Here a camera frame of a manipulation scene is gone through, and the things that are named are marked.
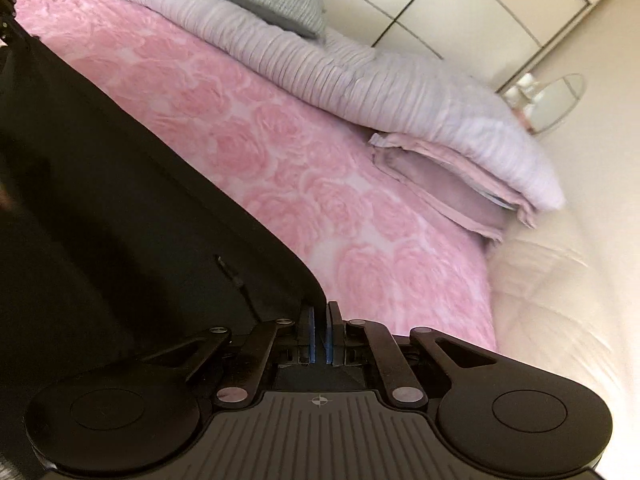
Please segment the black garment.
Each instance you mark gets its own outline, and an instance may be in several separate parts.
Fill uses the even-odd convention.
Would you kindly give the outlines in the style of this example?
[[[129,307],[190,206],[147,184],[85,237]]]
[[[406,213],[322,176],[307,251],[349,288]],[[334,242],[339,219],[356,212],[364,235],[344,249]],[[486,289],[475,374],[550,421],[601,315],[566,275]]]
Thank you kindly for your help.
[[[326,302],[308,268],[1,0],[1,459],[40,474],[30,398],[214,325]]]

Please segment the pink rose bedspread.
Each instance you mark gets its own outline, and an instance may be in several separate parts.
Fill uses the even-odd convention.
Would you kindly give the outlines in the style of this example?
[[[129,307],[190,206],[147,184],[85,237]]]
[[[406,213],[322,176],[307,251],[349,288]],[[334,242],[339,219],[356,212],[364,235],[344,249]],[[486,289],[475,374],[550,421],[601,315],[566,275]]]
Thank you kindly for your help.
[[[126,0],[17,0],[17,17],[276,234],[344,318],[496,348],[483,241],[378,170],[362,129]]]

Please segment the folded pink sheet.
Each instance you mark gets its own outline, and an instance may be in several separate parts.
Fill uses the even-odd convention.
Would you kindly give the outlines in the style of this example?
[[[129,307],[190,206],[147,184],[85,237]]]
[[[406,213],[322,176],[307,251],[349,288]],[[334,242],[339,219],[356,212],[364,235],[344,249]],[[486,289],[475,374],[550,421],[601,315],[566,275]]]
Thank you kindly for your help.
[[[524,195],[452,148],[377,132],[369,145],[378,170],[468,231],[500,242],[510,216],[536,226],[537,211]]]

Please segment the cream quilted headboard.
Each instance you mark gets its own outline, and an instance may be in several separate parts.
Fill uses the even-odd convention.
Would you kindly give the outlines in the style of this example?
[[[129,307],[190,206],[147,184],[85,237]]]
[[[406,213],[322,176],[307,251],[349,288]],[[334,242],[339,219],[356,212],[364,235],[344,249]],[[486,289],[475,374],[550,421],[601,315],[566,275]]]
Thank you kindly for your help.
[[[499,349],[593,388],[614,436],[639,441],[639,144],[556,129],[540,136],[565,206],[512,219],[488,262]]]

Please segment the lilac striped duvet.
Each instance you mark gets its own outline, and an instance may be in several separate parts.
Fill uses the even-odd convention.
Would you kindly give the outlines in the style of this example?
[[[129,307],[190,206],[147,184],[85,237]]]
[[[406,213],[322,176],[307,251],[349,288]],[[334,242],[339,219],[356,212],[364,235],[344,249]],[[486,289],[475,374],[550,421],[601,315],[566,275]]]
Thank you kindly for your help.
[[[377,132],[446,146],[536,209],[565,197],[551,160],[503,99],[457,67],[329,29],[304,39],[227,0],[128,0],[163,15],[300,100]]]

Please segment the round glass side table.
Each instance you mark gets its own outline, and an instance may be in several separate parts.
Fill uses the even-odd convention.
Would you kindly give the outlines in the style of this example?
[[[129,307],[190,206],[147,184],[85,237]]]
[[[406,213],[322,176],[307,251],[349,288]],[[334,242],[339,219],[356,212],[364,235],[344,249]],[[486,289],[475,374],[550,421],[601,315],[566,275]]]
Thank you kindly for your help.
[[[566,74],[543,82],[526,73],[502,92],[502,98],[523,127],[536,136],[554,129],[567,118],[586,89],[587,83],[582,74]]]

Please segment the white wardrobe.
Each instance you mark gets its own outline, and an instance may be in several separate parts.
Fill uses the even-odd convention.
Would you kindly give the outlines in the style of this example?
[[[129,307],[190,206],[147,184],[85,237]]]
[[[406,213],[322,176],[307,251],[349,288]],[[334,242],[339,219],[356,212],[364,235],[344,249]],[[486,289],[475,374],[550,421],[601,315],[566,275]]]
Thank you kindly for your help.
[[[496,91],[537,64],[601,0],[323,0],[330,27],[431,55]]]

